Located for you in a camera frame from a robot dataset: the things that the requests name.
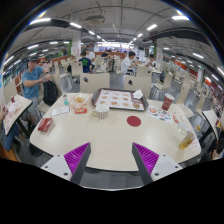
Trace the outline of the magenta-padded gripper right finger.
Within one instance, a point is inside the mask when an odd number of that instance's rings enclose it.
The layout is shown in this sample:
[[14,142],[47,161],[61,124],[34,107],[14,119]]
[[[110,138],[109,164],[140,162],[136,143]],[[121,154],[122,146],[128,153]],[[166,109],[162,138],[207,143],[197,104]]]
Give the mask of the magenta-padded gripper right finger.
[[182,167],[167,154],[159,155],[137,143],[132,143],[132,154],[144,185],[182,169]]

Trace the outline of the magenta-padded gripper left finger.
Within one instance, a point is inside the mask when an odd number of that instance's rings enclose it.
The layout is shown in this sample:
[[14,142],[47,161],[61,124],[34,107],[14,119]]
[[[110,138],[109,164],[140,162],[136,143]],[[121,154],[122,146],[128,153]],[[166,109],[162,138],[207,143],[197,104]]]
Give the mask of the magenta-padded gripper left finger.
[[85,143],[65,155],[56,154],[42,169],[79,185],[90,154],[91,144]]

